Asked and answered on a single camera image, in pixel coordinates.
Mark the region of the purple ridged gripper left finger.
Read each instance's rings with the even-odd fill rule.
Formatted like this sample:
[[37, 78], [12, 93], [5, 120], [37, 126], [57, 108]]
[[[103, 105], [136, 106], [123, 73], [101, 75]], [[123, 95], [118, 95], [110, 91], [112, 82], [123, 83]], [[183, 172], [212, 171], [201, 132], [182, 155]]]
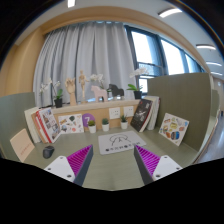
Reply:
[[93, 146], [89, 145], [68, 157], [59, 156], [45, 168], [45, 171], [82, 186], [92, 157]]

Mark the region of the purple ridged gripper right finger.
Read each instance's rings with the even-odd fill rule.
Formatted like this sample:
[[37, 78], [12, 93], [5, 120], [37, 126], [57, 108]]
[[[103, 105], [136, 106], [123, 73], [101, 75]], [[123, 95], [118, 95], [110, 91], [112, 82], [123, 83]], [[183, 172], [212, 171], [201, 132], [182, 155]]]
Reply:
[[134, 157], [145, 185], [182, 169], [168, 155], [158, 156], [138, 145], [134, 146]]

